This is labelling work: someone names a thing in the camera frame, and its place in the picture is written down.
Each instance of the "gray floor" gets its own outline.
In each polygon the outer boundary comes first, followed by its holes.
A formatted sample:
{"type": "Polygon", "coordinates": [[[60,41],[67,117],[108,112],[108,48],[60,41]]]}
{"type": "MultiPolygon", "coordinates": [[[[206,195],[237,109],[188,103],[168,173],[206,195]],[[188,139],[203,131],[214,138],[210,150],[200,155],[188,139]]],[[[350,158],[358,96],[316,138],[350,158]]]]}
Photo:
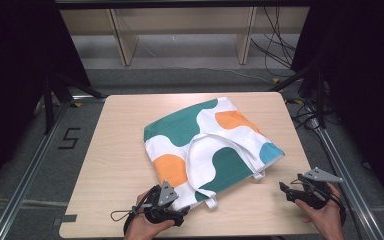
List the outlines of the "gray floor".
{"type": "MultiPolygon", "coordinates": [[[[298,37],[284,36],[292,45],[296,44],[298,37]]],[[[268,44],[264,36],[253,38],[262,47],[268,44]]],[[[266,70],[266,64],[271,72],[292,74],[277,62],[266,59],[254,45],[250,46],[247,64],[239,65],[233,36],[230,35],[141,36],[129,67],[121,66],[112,36],[76,36],[73,39],[93,87],[106,94],[266,91],[272,86],[272,79],[276,78],[266,70]]],[[[272,51],[282,54],[279,48],[272,51]]],[[[300,81],[285,89],[282,93],[284,98],[296,99],[299,84],[300,81]]],[[[84,95],[75,89],[73,94],[84,95]]],[[[80,106],[65,111],[6,239],[60,239],[58,223],[65,213],[104,104],[94,99],[81,102],[80,106]],[[68,135],[78,138],[76,147],[61,149],[71,144],[63,141],[69,128],[76,128],[68,135]]],[[[292,116],[301,107],[300,104],[287,105],[292,116]]],[[[55,110],[59,109],[61,106],[56,104],[55,110]]],[[[13,159],[0,172],[0,216],[44,137],[44,117],[43,108],[39,108],[13,159]]],[[[329,115],[327,120],[327,130],[335,147],[384,233],[382,186],[370,170],[361,166],[364,159],[346,128],[340,125],[340,119],[329,115]]],[[[303,127],[298,128],[297,133],[310,165],[332,171],[317,135],[303,127]]],[[[362,239],[369,239],[358,217],[357,223],[362,239]]],[[[346,239],[358,239],[350,214],[343,229],[346,239]]],[[[318,235],[284,238],[321,239],[318,235]]]]}

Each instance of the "tote bag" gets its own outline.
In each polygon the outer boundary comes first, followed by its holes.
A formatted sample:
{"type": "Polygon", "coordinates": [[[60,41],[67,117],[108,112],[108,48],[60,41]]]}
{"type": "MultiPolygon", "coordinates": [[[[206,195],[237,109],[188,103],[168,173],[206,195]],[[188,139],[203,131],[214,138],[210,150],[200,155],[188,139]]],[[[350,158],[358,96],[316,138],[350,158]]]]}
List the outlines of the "tote bag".
{"type": "Polygon", "coordinates": [[[217,193],[265,169],[284,152],[249,122],[226,97],[199,103],[145,127],[146,152],[161,182],[179,198],[174,210],[206,202],[217,206],[217,193]]]}

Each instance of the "wooden table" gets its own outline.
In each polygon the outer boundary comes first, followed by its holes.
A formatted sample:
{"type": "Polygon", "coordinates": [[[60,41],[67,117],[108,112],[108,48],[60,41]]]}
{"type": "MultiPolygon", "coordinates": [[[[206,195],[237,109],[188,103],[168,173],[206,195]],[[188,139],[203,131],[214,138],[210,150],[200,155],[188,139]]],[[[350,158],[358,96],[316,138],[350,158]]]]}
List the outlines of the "wooden table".
{"type": "Polygon", "coordinates": [[[249,178],[218,194],[216,209],[201,204],[181,227],[159,237],[317,233],[312,224],[302,223],[304,213],[279,190],[279,181],[289,183],[310,166],[281,95],[265,92],[108,97],[66,211],[76,220],[62,223],[61,236],[122,237],[124,219],[114,222],[110,213],[130,210],[137,195],[158,183],[145,151],[144,127],[182,108],[224,96],[286,156],[266,170],[263,180],[249,178]]]}

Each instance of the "floor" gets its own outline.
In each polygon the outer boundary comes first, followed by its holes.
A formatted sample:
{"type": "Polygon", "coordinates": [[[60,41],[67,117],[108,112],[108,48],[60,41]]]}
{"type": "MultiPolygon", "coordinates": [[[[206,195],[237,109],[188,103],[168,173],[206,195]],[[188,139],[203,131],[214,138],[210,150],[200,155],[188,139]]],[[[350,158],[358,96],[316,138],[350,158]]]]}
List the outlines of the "floor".
{"type": "MultiPolygon", "coordinates": [[[[299,35],[283,36],[283,39],[293,46],[296,45],[298,38],[299,35]]],[[[253,40],[263,48],[267,48],[270,43],[264,35],[253,36],[253,40]]],[[[262,88],[265,87],[266,89],[272,86],[273,79],[284,78],[267,73],[267,69],[272,73],[292,74],[282,64],[266,57],[253,44],[250,46],[247,64],[240,65],[231,35],[141,36],[133,61],[128,67],[121,65],[112,36],[74,36],[73,41],[93,85],[97,86],[98,90],[108,91],[111,94],[137,93],[136,88],[129,89],[129,87],[114,90],[114,86],[117,86],[118,83],[111,82],[111,79],[115,75],[121,74],[120,70],[124,71],[123,74],[131,74],[130,76],[134,76],[138,73],[137,71],[142,74],[144,72],[166,74],[165,72],[170,70],[171,74],[194,77],[195,70],[199,69],[202,74],[215,76],[214,78],[230,79],[234,76],[235,78],[243,77],[250,81],[255,80],[262,88]]],[[[282,49],[276,44],[270,46],[271,52],[283,56],[282,49]]],[[[299,87],[299,83],[298,81],[295,85],[285,89],[282,93],[285,99],[298,98],[297,87],[299,87]]],[[[182,91],[186,87],[183,86],[176,91],[182,91]]],[[[195,89],[195,91],[211,90],[210,87],[195,89]]],[[[141,91],[158,90],[149,88],[141,91]]],[[[76,96],[84,95],[84,93],[75,90],[73,90],[73,94],[76,96]]],[[[13,160],[4,165],[0,173],[0,224],[2,225],[4,222],[3,225],[7,226],[3,231],[5,239],[60,239],[58,227],[104,104],[103,101],[88,99],[78,102],[81,107],[59,105],[55,101],[55,110],[63,112],[64,115],[58,121],[59,127],[55,130],[52,139],[44,138],[44,111],[39,104],[36,117],[25,133],[23,141],[19,143],[13,160]],[[61,139],[66,136],[67,129],[73,128],[73,126],[79,129],[78,131],[72,129],[70,133],[74,134],[73,136],[70,135],[71,137],[79,138],[76,151],[64,151],[61,147],[67,143],[61,139]],[[45,156],[38,156],[36,149],[40,149],[44,145],[46,145],[45,156]],[[40,164],[33,171],[32,181],[25,186],[24,195],[20,196],[20,208],[14,213],[13,218],[9,220],[2,218],[5,214],[5,207],[8,203],[13,202],[14,199],[11,198],[14,197],[14,192],[19,190],[17,187],[20,181],[25,179],[24,174],[31,169],[31,163],[35,162],[35,159],[39,159],[40,164]]],[[[288,104],[291,116],[304,113],[306,110],[301,107],[303,105],[299,103],[288,104]]],[[[314,134],[303,127],[298,128],[297,132],[312,167],[331,169],[327,156],[334,158],[334,162],[339,162],[337,164],[339,169],[341,169],[342,164],[345,166],[346,174],[349,174],[350,184],[345,187],[344,192],[357,190],[354,193],[359,193],[359,196],[356,197],[357,200],[352,200],[355,197],[353,194],[349,194],[351,202],[357,201],[357,205],[353,205],[348,210],[348,219],[344,225],[346,239],[358,239],[358,230],[361,231],[361,239],[384,239],[384,190],[376,176],[368,168],[362,166],[364,159],[348,136],[346,128],[340,125],[340,119],[334,114],[329,115],[326,123],[328,125],[326,132],[314,134]],[[334,148],[331,146],[331,150],[327,154],[322,148],[318,136],[333,142],[334,148]],[[370,214],[358,215],[365,209],[369,210],[370,214]],[[373,217],[375,224],[367,223],[364,217],[373,217]]],[[[315,235],[283,237],[289,240],[321,239],[320,236],[315,235]]]]}

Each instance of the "hand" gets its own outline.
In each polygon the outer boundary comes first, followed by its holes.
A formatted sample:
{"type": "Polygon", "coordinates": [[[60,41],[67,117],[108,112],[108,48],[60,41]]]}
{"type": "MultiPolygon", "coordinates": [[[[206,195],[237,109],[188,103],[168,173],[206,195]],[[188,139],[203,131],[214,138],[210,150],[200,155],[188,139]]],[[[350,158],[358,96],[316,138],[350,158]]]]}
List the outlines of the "hand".
{"type": "MultiPolygon", "coordinates": [[[[331,184],[327,183],[330,190],[337,197],[340,197],[341,193],[331,184]]],[[[320,234],[328,240],[344,239],[342,235],[341,216],[339,214],[339,206],[332,200],[326,203],[326,206],[316,210],[307,205],[307,203],[297,199],[295,204],[304,210],[308,214],[308,217],[304,218],[305,223],[313,222],[320,234]]]]}
{"type": "MultiPolygon", "coordinates": [[[[147,192],[142,193],[137,197],[136,204],[139,204],[147,192]]],[[[146,219],[143,214],[143,208],[138,210],[139,214],[132,220],[127,228],[125,240],[150,240],[157,236],[158,233],[169,229],[174,225],[173,220],[167,220],[161,223],[153,224],[146,219]]]]}

